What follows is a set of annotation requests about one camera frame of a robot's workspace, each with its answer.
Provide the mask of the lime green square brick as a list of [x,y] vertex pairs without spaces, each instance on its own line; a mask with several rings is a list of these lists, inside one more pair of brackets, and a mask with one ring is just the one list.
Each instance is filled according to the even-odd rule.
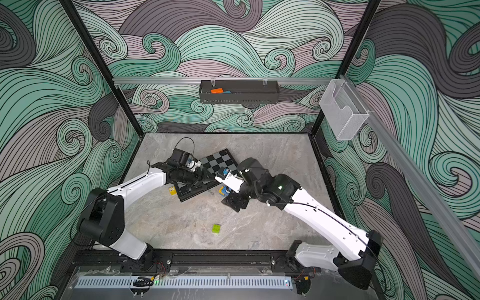
[[220,233],[220,230],[221,230],[221,226],[218,225],[218,224],[213,224],[212,225],[212,232],[214,234],[219,234]]

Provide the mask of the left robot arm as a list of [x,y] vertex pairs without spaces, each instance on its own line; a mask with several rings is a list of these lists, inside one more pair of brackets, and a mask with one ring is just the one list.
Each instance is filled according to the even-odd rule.
[[109,189],[92,190],[76,229],[89,239],[132,260],[144,260],[150,254],[151,246],[126,229],[126,208],[165,185],[179,183],[197,191],[214,180],[215,176],[200,160],[191,153],[175,148],[165,162],[150,164],[141,175]]

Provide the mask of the light blue long brick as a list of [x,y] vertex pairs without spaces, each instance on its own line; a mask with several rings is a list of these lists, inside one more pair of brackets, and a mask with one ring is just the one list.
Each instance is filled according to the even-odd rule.
[[231,189],[227,186],[223,186],[219,189],[218,192],[222,197],[227,197],[230,195]]

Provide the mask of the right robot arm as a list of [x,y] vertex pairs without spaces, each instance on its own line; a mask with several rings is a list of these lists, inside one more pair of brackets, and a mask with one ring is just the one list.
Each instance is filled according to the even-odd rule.
[[252,157],[236,171],[220,169],[215,179],[230,189],[223,204],[236,212],[258,200],[296,217],[329,241],[328,246],[294,242],[294,262],[304,268],[336,271],[361,290],[370,287],[383,244],[379,232],[350,224],[315,200],[300,183],[286,174],[271,175]]

